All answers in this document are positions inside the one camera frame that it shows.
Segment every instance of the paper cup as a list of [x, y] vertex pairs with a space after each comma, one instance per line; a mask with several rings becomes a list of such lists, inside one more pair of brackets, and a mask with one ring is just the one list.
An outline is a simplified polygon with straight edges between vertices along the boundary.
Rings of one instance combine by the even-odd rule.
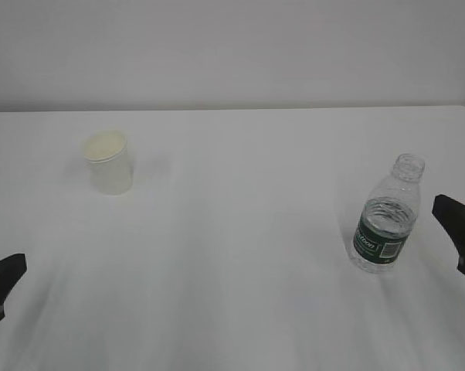
[[131, 187], [127, 139], [120, 131], [102, 131], [85, 141], [83, 155], [93, 185], [106, 195], [120, 195]]

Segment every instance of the white table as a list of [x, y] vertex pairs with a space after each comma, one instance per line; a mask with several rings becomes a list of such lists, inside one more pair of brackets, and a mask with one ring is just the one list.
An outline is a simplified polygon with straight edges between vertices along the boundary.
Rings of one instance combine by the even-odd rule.
[[[90, 188], [120, 128], [134, 186]], [[395, 270], [345, 253], [395, 157], [425, 158]], [[465, 203], [465, 107], [0, 113], [0, 370], [465, 370], [465, 277], [431, 214]]]

